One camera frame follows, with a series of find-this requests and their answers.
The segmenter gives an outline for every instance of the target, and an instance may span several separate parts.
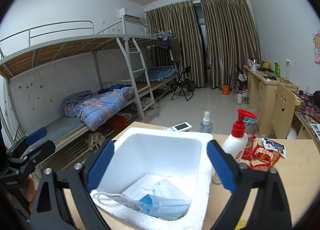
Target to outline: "screw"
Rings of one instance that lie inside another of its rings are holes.
[[[79,169],[82,168],[82,166],[83,166],[82,163],[76,163],[76,164],[73,166],[73,168],[76,169],[76,170],[79,170]]]
[[[248,165],[245,164],[245,163],[240,163],[240,164],[239,164],[239,168],[245,170],[245,169],[248,168]]]
[[[276,170],[275,168],[270,168],[270,172],[271,172],[272,174],[277,174],[277,170]]]
[[[46,169],[44,170],[44,173],[47,174],[47,175],[49,175],[51,172],[52,172],[52,169],[51,169],[51,168],[46,168]]]

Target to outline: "white foam box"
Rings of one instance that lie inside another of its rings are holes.
[[[146,174],[162,177],[178,175],[189,182],[192,197],[188,212],[176,221],[152,217],[113,200],[108,205],[93,199],[103,211],[147,230],[201,230],[209,198],[212,165],[207,157],[208,133],[171,132],[130,128],[115,142],[114,156],[93,190],[122,193]]]

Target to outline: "air conditioner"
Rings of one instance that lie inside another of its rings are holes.
[[[124,16],[125,18],[129,18],[129,19],[133,19],[133,20],[138,20],[138,21],[141,20],[141,17],[136,17],[136,16],[131,15],[127,8],[119,9],[119,16],[120,16],[120,18],[122,16]]]

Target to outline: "snack package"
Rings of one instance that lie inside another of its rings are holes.
[[[252,161],[252,155],[253,155],[253,141],[256,138],[256,136],[254,134],[250,134],[248,133],[248,141],[247,141],[247,145],[244,149],[242,158],[248,161]]]
[[[279,144],[273,140],[262,138],[263,145],[267,150],[276,151],[281,154],[283,158],[285,158],[285,147],[282,144]]]
[[[277,160],[280,159],[280,153],[265,149],[261,145],[257,145],[253,150],[253,157],[258,158],[260,161],[268,163],[272,166]]]
[[[253,169],[253,170],[266,172],[269,169],[269,164],[263,163],[263,164],[253,165],[252,163],[249,163],[249,167],[250,169]]]

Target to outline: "chair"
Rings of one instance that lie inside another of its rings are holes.
[[[179,95],[180,95],[181,91],[183,92],[184,97],[186,98],[186,101],[189,101],[189,100],[193,97],[194,84],[193,84],[193,82],[192,82],[191,80],[189,80],[189,78],[188,78],[188,75],[189,75],[190,72],[191,72],[191,66],[186,67],[186,68],[182,71],[182,73],[181,73],[181,75],[180,75],[180,78],[179,78],[179,81],[176,81],[176,82],[173,83],[173,86],[175,86],[175,89],[174,89],[174,92],[173,92],[173,95],[172,95],[171,100],[173,99],[173,97],[174,97],[175,94],[178,94],[178,93],[179,93]],[[192,92],[192,96],[191,96],[190,98],[187,98],[187,96],[186,96],[186,94],[185,94],[185,92],[184,92],[184,90],[183,90],[183,88],[184,88],[185,86],[188,88],[188,91]]]
[[[278,83],[275,114],[272,119],[273,132],[278,139],[287,139],[293,119],[294,107],[294,93]]]

